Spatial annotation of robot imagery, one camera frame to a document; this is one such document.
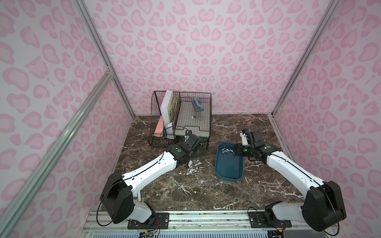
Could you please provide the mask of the teal plastic storage box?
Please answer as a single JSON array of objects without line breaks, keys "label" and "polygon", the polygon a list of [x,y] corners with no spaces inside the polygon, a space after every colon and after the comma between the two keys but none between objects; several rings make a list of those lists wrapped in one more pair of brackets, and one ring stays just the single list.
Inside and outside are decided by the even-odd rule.
[{"label": "teal plastic storage box", "polygon": [[222,142],[219,144],[215,160],[215,174],[218,179],[236,182],[244,175],[244,158],[232,153],[221,153],[221,149],[233,150],[235,144]]}]

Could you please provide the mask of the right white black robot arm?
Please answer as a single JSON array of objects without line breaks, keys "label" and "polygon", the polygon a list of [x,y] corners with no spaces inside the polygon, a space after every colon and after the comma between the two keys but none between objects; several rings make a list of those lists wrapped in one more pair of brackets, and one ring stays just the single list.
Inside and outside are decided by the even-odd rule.
[{"label": "right white black robot arm", "polygon": [[253,147],[236,144],[236,155],[261,161],[286,178],[302,194],[303,203],[274,202],[265,207],[264,222],[273,226],[275,221],[296,221],[323,232],[346,219],[346,209],[340,186],[306,171],[289,159],[276,146]]}]

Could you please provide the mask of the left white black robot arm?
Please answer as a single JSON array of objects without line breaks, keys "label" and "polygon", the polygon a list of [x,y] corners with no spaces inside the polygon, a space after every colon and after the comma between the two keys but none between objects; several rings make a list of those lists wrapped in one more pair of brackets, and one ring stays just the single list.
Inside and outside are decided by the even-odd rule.
[{"label": "left white black robot arm", "polygon": [[106,227],[125,220],[158,225],[153,208],[141,201],[141,190],[163,174],[198,158],[202,144],[203,140],[192,134],[185,141],[170,145],[157,158],[138,169],[122,175],[112,173],[101,192],[99,204],[106,209],[111,221],[108,224],[97,222],[98,225]]}]

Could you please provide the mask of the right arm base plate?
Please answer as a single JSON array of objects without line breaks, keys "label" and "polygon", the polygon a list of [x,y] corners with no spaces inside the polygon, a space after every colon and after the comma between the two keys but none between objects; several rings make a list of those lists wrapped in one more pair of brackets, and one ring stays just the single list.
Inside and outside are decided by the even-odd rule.
[{"label": "right arm base plate", "polygon": [[273,214],[268,211],[248,212],[251,228],[291,228],[292,224],[289,220],[278,220]]}]

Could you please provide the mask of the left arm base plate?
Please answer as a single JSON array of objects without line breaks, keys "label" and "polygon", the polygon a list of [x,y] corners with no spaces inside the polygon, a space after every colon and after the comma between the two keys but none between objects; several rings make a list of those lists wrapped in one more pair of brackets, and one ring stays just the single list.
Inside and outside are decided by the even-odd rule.
[{"label": "left arm base plate", "polygon": [[128,230],[151,230],[156,229],[168,229],[170,213],[159,212],[151,215],[144,223],[140,223],[136,220],[131,220],[128,224]]}]

